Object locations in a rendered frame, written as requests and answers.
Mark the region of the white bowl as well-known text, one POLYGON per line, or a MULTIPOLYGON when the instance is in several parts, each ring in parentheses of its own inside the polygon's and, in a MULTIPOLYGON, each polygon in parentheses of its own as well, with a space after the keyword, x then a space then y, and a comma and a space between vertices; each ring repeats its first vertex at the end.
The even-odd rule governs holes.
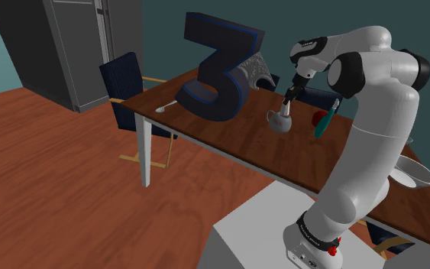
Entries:
POLYGON ((430 170, 403 155, 399 156, 390 177, 400 185, 414 190, 430 186, 430 170))

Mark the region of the dark grey tall cabinet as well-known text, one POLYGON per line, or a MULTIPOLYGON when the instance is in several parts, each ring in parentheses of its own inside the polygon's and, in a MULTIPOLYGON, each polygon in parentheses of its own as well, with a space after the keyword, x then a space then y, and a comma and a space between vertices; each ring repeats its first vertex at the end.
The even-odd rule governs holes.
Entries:
POLYGON ((24 88, 82 113, 108 101, 99 67, 143 56, 143 0, 0 0, 0 35, 24 88))

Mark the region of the large dark number three figure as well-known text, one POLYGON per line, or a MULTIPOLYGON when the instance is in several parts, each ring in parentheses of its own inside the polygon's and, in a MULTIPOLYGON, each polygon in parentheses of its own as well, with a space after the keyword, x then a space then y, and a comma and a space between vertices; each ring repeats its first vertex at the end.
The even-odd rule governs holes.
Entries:
POLYGON ((215 49, 200 64, 195 79, 184 83, 175 100, 213 122, 238 114, 247 101, 249 82, 238 66, 260 51, 265 32, 199 12, 186 14, 184 38, 215 49))

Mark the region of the grey robot stand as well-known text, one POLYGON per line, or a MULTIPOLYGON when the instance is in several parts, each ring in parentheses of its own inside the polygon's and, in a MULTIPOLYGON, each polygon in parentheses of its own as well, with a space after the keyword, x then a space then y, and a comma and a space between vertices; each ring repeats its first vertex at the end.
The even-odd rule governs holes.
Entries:
POLYGON ((274 182, 212 226, 196 269, 383 269, 350 232, 355 218, 335 192, 313 201, 274 182))

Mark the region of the silver patterned ornament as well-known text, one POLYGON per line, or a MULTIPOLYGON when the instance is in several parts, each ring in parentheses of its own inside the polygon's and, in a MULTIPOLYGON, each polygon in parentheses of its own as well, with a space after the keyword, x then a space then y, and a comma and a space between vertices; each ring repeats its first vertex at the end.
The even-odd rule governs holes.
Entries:
POLYGON ((248 85, 254 90, 259 89, 257 86, 259 79, 265 79, 271 86, 276 86, 260 51, 237 65, 237 68, 245 75, 248 85))

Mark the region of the dark blue chair wooden frame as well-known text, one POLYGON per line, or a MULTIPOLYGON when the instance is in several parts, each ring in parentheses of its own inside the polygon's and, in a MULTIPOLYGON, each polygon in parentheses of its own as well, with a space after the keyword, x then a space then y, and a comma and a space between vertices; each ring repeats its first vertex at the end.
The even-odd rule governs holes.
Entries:
POLYGON ((128 52, 99 67, 118 128, 136 131, 135 115, 121 103, 143 92, 141 70, 134 52, 128 52))
POLYGON ((386 261, 414 245, 413 242, 364 220, 357 221, 350 231, 386 261))
POLYGON ((296 97, 296 100, 329 111, 335 100, 342 102, 343 97, 337 92, 329 92, 321 89, 305 87, 296 97))

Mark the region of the white spoon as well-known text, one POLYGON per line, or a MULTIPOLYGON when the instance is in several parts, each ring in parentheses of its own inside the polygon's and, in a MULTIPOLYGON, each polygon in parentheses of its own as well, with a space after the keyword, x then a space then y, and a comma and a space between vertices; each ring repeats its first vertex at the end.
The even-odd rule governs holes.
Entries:
POLYGON ((162 113, 162 112, 164 112, 164 111, 165 111, 165 108, 166 108, 166 107, 171 106, 171 105, 174 105, 174 104, 176 104, 176 103, 177 103, 177 101, 176 101, 176 100, 173 100, 172 102, 170 102, 170 103, 168 103, 168 104, 166 104, 166 105, 162 105, 161 107, 157 108, 157 109, 155 110, 155 112, 157 112, 157 113, 162 113))

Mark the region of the red small object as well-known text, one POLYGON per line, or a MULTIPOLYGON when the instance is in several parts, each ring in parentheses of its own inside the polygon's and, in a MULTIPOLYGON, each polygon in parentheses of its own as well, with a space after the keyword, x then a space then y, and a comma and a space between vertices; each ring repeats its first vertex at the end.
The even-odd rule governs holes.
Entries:
POLYGON ((312 125, 316 127, 319 122, 327 115, 326 111, 317 111, 312 115, 312 125))

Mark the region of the grey round jug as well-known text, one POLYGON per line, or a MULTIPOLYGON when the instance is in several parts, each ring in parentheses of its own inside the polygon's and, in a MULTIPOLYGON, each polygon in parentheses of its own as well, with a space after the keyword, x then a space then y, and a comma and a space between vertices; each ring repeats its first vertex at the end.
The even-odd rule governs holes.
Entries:
POLYGON ((273 131, 277 133, 287 133, 292 126, 290 102, 282 104, 279 112, 269 110, 267 112, 267 122, 273 131))

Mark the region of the wooden table with white legs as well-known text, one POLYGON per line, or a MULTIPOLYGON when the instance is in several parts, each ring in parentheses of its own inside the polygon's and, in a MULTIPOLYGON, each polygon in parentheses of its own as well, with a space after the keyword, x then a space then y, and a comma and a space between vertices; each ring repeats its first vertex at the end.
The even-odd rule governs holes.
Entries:
MULTIPOLYGON (((226 122, 207 121, 179 104, 155 112, 172 102, 182 84, 197 74, 191 70, 122 105, 149 122, 258 168, 269 177, 293 183, 313 196, 320 192, 344 149, 352 120, 335 115, 326 132, 316 139, 311 120, 317 109, 295 102, 294 126, 290 132, 278 134, 269 129, 266 113, 278 108, 283 98, 264 89, 251 92, 246 105, 226 122)), ((365 219, 409 241, 430 245, 430 187, 412 190, 392 182, 385 200, 365 219)))

